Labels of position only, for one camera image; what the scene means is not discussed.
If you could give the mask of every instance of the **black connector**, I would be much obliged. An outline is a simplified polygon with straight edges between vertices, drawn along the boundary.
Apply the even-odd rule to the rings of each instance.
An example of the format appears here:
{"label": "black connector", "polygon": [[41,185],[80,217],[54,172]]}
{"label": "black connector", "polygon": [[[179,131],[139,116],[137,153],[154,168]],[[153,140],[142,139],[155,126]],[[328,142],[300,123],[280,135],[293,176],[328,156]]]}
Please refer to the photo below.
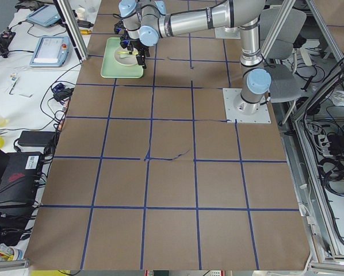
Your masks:
{"label": "black connector", "polygon": [[85,21],[85,20],[78,20],[78,26],[81,28],[91,28],[92,26],[94,26],[93,23],[89,22],[89,21]]}

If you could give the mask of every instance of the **white mounting plate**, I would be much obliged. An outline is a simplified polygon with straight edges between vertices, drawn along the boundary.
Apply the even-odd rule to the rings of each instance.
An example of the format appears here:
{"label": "white mounting plate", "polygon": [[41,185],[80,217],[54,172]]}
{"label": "white mounting plate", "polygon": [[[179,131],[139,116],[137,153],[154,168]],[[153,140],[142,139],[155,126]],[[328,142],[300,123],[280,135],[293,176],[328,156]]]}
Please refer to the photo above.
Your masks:
{"label": "white mounting plate", "polygon": [[226,27],[219,27],[214,29],[216,39],[240,39],[240,31],[226,32]]}
{"label": "white mounting plate", "polygon": [[230,123],[246,123],[246,124],[270,124],[270,116],[267,105],[261,105],[259,110],[252,115],[244,115],[234,107],[234,99],[241,93],[241,88],[224,88],[223,99],[225,108],[225,117]]}

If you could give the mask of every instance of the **chair seat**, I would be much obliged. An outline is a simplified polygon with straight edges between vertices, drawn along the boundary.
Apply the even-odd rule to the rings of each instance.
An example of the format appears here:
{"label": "chair seat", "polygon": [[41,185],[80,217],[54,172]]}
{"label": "chair seat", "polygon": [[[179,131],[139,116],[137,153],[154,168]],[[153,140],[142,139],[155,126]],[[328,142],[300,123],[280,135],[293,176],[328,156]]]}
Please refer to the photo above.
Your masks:
{"label": "chair seat", "polygon": [[271,102],[289,102],[300,98],[301,88],[287,66],[271,65],[274,65],[275,68],[265,67],[265,70],[272,76],[272,83],[269,87]]}

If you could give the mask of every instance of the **white label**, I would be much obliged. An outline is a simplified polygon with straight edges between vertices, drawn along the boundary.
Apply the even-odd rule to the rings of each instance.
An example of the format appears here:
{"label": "white label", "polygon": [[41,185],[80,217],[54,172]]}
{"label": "white label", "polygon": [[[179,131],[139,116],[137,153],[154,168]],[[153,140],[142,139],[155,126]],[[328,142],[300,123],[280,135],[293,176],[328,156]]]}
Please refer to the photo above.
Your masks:
{"label": "white label", "polygon": [[39,156],[29,156],[28,161],[26,163],[26,170],[33,170],[36,168],[36,165],[38,164]]}

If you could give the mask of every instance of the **robotic arm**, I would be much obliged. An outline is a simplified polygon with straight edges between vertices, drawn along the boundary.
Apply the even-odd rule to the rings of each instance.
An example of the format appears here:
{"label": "robotic arm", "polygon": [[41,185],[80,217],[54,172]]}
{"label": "robotic arm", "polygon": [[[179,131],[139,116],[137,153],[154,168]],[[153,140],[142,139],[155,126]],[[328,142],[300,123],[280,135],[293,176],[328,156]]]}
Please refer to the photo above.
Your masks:
{"label": "robotic arm", "polygon": [[243,114],[253,114],[271,81],[270,75],[261,69],[259,15],[264,5],[265,0],[226,0],[205,9],[166,14],[163,1],[122,0],[119,3],[120,22],[114,30],[125,30],[121,46],[129,51],[136,48],[138,64],[146,68],[148,48],[161,38],[222,26],[240,27],[244,88],[235,100],[235,107]]}

